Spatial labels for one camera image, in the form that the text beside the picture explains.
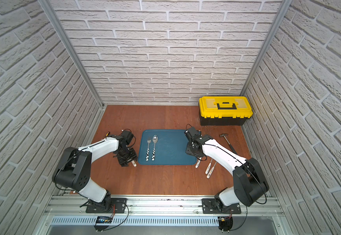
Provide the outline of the fork plain white handle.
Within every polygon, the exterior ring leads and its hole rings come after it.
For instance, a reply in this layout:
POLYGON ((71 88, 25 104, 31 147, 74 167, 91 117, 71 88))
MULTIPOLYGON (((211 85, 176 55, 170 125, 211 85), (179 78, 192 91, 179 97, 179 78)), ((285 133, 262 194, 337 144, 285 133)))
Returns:
POLYGON ((198 168, 199 165, 200 165, 200 163, 201 163, 201 159, 199 158, 198 161, 197 161, 197 163, 196 163, 196 165, 195 165, 195 168, 198 168))

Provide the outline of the fork cow pattern handle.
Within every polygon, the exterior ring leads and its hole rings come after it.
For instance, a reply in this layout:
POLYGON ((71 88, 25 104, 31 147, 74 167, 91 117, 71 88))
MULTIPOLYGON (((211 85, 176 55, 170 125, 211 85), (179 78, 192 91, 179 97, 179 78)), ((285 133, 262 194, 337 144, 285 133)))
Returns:
POLYGON ((148 138, 147 138, 147 152, 146 152, 146 161, 148 161, 148 160, 149 160, 150 143, 151 143, 151 137, 148 137, 148 138))

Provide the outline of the spoon plain white handle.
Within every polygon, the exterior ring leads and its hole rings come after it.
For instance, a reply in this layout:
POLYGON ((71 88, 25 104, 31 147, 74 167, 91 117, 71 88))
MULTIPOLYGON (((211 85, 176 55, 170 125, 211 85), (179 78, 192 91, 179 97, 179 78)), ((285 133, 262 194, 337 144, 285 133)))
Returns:
POLYGON ((216 167, 217 162, 213 164, 213 166, 210 168, 209 172, 207 173, 207 178, 210 179, 215 167, 216 167))

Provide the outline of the spoon cow pattern handle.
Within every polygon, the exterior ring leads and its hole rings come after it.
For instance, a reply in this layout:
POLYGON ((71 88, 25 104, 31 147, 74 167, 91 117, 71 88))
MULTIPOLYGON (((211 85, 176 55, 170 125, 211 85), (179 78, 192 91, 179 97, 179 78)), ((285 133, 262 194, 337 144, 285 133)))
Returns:
POLYGON ((158 136, 154 135, 153 138, 152 138, 152 141, 153 141, 154 146, 153 146, 153 151, 152 151, 151 159, 154 161, 155 157, 156 157, 156 144, 158 142, 158 136))

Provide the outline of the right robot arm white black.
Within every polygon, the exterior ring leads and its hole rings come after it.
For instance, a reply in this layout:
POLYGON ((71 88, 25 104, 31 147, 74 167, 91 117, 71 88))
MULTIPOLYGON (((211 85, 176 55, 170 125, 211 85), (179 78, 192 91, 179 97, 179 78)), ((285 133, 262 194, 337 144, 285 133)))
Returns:
POLYGON ((220 145, 215 139, 207 138, 204 141, 199 138, 189 141, 186 153, 197 158, 211 157, 232 175, 234 185, 215 196, 216 203, 221 208, 240 202, 249 207, 269 189, 266 177, 256 159, 241 157, 220 145))

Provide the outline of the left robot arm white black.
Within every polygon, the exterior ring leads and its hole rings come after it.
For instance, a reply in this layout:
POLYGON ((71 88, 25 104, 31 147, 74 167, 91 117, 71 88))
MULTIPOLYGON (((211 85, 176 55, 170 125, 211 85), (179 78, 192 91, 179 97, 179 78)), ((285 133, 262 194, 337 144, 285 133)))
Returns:
POLYGON ((109 192, 91 179, 92 163, 114 153, 121 166, 128 166, 137 159, 137 154, 130 144, 134 138, 130 131, 124 130, 118 136, 108 135, 88 146, 66 148, 53 173, 52 181, 57 186, 70 188, 95 203, 104 203, 109 192))

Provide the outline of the teal plastic tray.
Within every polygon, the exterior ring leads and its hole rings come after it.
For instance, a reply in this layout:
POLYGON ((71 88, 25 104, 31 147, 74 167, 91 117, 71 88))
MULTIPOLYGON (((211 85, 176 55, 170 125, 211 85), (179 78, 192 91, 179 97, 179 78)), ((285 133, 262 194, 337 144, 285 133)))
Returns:
POLYGON ((197 158, 186 154, 188 139, 184 130, 177 129, 152 129, 142 133, 138 163, 141 165, 194 165, 197 158), (156 144, 156 157, 153 161, 154 135, 158 136, 156 144), (151 137, 149 160, 146 161, 147 138, 151 137))

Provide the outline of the yellow black toolbox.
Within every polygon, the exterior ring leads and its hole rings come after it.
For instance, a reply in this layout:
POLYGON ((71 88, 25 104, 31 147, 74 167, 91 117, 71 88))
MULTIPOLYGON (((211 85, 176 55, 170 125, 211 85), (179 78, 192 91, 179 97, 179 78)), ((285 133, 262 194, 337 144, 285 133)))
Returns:
POLYGON ((202 126, 242 126, 253 115, 246 97, 201 97, 198 103, 202 126))

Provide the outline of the left controller board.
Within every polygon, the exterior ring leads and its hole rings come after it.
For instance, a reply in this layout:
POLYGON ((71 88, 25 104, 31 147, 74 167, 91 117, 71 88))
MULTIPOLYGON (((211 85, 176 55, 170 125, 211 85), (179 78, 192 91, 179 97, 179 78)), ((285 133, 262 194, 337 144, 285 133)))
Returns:
POLYGON ((97 232, 102 232, 108 229, 113 221, 112 217, 98 216, 94 225, 97 232))

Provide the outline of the controller board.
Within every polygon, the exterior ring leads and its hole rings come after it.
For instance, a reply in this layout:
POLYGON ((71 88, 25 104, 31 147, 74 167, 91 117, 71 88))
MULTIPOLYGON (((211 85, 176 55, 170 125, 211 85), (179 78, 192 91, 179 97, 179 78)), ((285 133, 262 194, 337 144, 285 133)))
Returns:
POLYGON ((233 218, 232 217, 218 217, 218 228, 219 230, 223 232, 230 233, 232 227, 233 227, 233 218))
POLYGON ((112 217, 98 216, 94 225, 97 232, 102 232, 108 229, 113 221, 112 217))

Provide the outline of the right controller board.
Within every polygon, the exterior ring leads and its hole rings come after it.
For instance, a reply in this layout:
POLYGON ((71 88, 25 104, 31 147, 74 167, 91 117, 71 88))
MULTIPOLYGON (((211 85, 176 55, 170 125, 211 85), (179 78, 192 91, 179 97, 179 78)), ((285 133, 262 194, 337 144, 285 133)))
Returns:
POLYGON ((218 217, 218 228, 219 230, 223 232, 230 233, 232 227, 233 227, 233 218, 232 217, 218 217))

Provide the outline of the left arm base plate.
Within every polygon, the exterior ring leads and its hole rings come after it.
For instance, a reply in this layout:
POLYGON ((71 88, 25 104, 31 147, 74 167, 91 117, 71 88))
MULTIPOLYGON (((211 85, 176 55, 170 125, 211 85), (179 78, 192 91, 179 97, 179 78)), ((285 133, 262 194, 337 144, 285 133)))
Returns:
POLYGON ((126 209, 127 198, 108 198, 104 199, 101 203, 88 200, 81 207, 86 206, 86 213, 115 213, 123 214, 126 209))

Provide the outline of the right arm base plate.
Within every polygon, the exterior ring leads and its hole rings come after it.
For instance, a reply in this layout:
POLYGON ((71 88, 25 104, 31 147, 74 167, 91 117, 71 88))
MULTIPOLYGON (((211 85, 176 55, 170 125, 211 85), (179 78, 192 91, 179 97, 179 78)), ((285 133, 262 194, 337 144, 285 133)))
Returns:
POLYGON ((215 198, 201 199, 203 214, 241 214, 241 207, 239 203, 225 206, 222 202, 215 198))

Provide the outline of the aluminium frame rail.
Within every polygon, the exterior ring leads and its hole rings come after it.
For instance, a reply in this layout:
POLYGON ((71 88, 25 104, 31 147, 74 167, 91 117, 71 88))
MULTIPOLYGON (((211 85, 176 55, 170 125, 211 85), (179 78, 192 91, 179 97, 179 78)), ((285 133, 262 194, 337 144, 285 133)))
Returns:
MULTIPOLYGON (((283 217, 277 198, 268 197, 265 204, 254 203, 246 207, 242 203, 234 204, 221 211, 213 206, 213 196, 208 195, 113 195, 116 202, 116 215, 127 211, 132 216, 265 216, 283 217)), ((51 215, 87 215, 84 206, 86 198, 77 195, 52 196, 45 209, 51 215)))

